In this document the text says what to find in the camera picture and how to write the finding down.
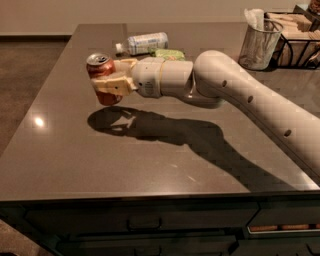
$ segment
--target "cabinet drawer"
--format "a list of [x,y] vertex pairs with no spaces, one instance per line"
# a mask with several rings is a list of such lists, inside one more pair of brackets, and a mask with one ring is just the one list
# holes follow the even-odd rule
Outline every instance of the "cabinet drawer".
[[30,210],[25,218],[47,234],[152,232],[245,226],[255,203]]
[[319,255],[320,238],[281,238],[263,240],[240,240],[232,256],[285,256]]
[[310,228],[320,224],[319,201],[286,201],[260,203],[261,210],[249,227],[301,225]]
[[233,236],[173,235],[165,238],[121,239],[60,243],[57,250],[65,256],[157,256],[221,255],[236,242]]

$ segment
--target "white wall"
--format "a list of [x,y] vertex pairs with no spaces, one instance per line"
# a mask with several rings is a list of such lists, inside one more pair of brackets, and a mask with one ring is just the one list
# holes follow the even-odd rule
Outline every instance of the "white wall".
[[0,35],[68,35],[81,23],[237,22],[245,8],[297,3],[309,0],[0,0]]

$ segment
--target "red soda can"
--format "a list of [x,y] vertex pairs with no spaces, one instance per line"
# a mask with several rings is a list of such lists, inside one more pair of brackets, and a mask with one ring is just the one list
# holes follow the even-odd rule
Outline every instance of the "red soda can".
[[[87,71],[89,77],[98,78],[100,76],[109,76],[116,71],[114,61],[109,55],[104,53],[93,53],[87,58]],[[111,106],[122,100],[122,96],[105,93],[95,90],[100,104]]]

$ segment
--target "concrete floor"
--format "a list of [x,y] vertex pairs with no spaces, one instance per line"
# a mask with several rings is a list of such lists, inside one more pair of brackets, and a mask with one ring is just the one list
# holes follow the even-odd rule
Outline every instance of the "concrete floor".
[[[62,40],[4,42],[0,38],[0,157],[65,45]],[[4,252],[52,255],[0,220],[0,255]]]

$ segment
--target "white container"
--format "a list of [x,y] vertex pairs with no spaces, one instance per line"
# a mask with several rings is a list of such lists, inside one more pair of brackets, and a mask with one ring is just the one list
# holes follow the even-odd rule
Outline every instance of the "white container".
[[116,44],[117,53],[139,55],[149,52],[150,48],[168,48],[168,36],[164,32],[131,36],[124,43]]

